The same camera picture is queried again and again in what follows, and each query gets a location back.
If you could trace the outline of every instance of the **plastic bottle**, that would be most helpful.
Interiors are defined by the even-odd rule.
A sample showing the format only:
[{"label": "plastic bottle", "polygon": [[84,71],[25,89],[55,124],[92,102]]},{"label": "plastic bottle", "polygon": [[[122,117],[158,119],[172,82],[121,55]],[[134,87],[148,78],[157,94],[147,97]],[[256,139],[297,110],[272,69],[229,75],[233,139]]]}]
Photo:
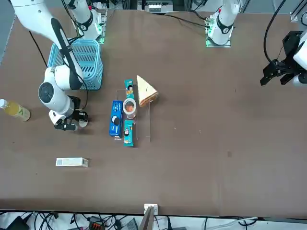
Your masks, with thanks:
[{"label": "plastic bottle", "polygon": [[8,115],[18,117],[22,121],[27,121],[30,118],[30,111],[16,102],[0,99],[0,108],[3,109]]}]

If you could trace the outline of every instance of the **blue basket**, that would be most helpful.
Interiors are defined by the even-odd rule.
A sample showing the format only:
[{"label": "blue basket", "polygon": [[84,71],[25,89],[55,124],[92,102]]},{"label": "blue basket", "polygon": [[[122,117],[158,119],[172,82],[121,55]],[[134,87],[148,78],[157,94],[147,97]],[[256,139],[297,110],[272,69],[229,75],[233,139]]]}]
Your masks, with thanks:
[{"label": "blue basket", "polygon": [[[77,40],[72,43],[72,50],[82,71],[88,90],[99,90],[102,83],[103,65],[100,58],[100,45],[94,40]],[[64,65],[58,47],[51,47],[48,67]]]}]

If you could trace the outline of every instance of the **teal box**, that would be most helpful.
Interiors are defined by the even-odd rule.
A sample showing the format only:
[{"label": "teal box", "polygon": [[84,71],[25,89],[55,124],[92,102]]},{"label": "teal box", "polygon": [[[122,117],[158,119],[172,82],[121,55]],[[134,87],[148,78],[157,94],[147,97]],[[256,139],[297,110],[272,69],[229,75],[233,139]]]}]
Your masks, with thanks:
[{"label": "teal box", "polygon": [[124,146],[133,147],[132,126],[133,126],[133,120],[125,120],[124,122]]},{"label": "teal box", "polygon": [[127,98],[133,98],[134,99],[133,80],[132,79],[125,80],[125,88],[126,88]]}]

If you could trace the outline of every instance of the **bread slice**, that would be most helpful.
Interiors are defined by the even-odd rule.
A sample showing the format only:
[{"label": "bread slice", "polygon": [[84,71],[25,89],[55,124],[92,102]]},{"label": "bread slice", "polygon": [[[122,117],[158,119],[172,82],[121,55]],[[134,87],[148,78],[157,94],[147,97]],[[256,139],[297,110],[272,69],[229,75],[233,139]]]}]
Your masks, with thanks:
[{"label": "bread slice", "polygon": [[138,80],[139,105],[140,107],[143,107],[156,99],[159,93],[139,75],[136,75],[136,77]]}]

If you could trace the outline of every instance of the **table surface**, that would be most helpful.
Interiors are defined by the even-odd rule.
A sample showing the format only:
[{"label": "table surface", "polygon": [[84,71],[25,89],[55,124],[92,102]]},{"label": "table surface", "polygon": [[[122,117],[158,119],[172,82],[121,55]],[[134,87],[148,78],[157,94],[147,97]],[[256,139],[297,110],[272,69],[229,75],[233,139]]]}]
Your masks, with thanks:
[{"label": "table surface", "polygon": [[[70,34],[65,12],[53,12]],[[192,13],[176,15],[201,23]],[[32,117],[21,123],[0,113],[1,208],[142,213],[144,203],[157,203],[168,215],[306,217],[307,91],[279,79],[259,83],[271,16],[240,14],[232,47],[206,48],[201,27],[110,12],[103,86],[89,92],[91,122],[74,133],[49,121],[37,96],[45,66],[16,20],[0,92]],[[276,17],[267,41],[272,59],[295,28],[288,15]],[[51,42],[35,38],[47,59]],[[137,147],[124,148],[108,135],[111,105],[137,74],[160,97],[151,105],[151,142],[140,134]],[[76,95],[85,99],[84,91]],[[89,158],[90,167],[57,168],[56,157]]]}]

